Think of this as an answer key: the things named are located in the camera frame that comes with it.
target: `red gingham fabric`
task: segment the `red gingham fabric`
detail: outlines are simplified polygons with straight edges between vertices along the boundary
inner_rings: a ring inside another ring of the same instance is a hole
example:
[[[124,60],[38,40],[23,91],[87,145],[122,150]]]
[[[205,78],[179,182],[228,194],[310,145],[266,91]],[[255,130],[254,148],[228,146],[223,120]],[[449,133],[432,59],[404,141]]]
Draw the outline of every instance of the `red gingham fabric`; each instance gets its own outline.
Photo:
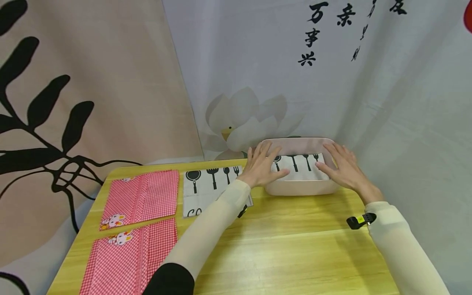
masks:
[[[174,215],[178,178],[177,170],[169,170],[113,180],[100,230]]]
[[[96,240],[80,295],[142,294],[176,243],[173,218]]]

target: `white sleeve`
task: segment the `white sleeve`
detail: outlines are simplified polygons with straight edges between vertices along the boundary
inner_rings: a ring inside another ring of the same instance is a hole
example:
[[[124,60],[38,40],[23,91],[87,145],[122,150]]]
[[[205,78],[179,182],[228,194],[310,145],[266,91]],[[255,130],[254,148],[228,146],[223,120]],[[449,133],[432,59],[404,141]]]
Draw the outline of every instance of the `white sleeve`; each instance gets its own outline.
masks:
[[[251,188],[240,180],[228,185],[189,226],[162,264],[180,264],[194,280],[197,279],[219,238],[243,209],[250,191]]]
[[[373,202],[366,212],[377,215],[369,233],[382,253],[402,295],[449,295],[443,280],[413,236],[410,226],[395,206]]]

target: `wrist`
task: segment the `wrist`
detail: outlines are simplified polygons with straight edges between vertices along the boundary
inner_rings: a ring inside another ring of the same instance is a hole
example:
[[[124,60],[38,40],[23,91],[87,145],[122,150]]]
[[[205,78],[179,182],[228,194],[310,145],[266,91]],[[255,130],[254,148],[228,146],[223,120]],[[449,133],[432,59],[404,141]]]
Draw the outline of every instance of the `wrist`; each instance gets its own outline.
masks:
[[[252,177],[248,177],[247,175],[240,175],[236,177],[237,180],[241,180],[245,182],[251,189],[256,186]]]
[[[364,205],[385,200],[380,189],[372,183],[359,186],[354,191],[360,196]]]

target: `tabletop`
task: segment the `tabletop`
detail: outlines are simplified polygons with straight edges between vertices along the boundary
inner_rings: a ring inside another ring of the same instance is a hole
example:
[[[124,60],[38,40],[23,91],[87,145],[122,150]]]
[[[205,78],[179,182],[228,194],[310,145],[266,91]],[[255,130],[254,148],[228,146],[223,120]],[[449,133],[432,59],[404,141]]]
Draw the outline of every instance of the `tabletop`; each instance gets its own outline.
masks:
[[[121,167],[101,188],[48,294],[78,294],[96,239],[175,217],[180,237],[195,220],[182,218],[183,174],[189,170],[245,165],[245,159]],[[175,169],[180,173],[175,216],[99,231],[115,179]],[[254,206],[223,233],[200,272],[195,294],[399,294],[366,227],[351,230],[346,218],[363,214],[357,194],[340,189],[319,196],[271,196],[252,189]]]

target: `curtain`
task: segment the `curtain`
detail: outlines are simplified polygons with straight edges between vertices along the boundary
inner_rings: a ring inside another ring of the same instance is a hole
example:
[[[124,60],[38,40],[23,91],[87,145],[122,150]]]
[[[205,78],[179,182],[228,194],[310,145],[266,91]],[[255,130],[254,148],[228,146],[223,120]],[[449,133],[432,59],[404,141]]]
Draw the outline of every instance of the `curtain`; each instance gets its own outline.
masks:
[[[468,1],[163,4],[206,160],[274,137],[346,144],[450,292],[472,294]]]
[[[45,294],[111,170],[202,151],[160,1],[0,6],[0,293]]]

